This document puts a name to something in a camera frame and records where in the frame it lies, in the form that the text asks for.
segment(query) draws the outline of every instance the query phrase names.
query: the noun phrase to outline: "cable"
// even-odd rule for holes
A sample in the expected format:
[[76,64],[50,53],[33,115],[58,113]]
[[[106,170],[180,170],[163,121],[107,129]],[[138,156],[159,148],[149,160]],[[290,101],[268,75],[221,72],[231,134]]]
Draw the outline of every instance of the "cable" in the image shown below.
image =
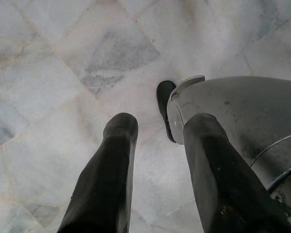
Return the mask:
[[289,176],[291,176],[291,167],[273,180],[267,189],[268,193],[272,194]]

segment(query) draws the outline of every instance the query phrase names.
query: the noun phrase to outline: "marble floor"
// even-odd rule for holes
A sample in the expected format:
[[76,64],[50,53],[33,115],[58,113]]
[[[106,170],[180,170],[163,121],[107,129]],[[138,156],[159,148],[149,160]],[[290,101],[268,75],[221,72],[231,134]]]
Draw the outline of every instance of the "marble floor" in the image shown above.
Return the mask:
[[291,80],[291,0],[0,0],[0,233],[55,233],[106,122],[139,122],[131,233],[203,232],[163,80]]

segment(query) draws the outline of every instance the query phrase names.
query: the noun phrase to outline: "gray metal body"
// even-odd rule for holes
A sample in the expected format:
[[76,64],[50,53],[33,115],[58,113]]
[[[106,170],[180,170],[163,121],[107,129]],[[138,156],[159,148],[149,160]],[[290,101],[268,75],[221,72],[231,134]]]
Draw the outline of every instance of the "gray metal body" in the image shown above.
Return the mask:
[[[167,105],[173,138],[183,143],[183,127],[197,113],[214,115],[265,187],[291,167],[291,81],[229,77],[181,83]],[[290,216],[291,177],[274,193]]]

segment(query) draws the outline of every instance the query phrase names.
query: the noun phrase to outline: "floor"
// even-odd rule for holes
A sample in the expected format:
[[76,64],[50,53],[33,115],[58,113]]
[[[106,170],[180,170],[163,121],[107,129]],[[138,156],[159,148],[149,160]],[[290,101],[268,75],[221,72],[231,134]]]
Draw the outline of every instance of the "floor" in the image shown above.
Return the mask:
[[291,80],[291,0],[0,0],[0,233],[55,233],[106,122],[139,122],[131,233],[203,232],[160,81]]

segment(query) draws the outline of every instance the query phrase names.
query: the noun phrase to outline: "black foot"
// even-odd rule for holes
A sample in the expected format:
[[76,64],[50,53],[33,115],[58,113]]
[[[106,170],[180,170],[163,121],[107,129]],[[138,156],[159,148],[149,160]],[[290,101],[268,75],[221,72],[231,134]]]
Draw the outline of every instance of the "black foot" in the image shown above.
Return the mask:
[[156,88],[156,98],[157,104],[159,105],[159,110],[161,116],[164,119],[165,127],[167,131],[167,136],[170,141],[175,142],[171,134],[168,116],[167,116],[167,103],[171,92],[176,88],[176,85],[172,81],[163,81]]

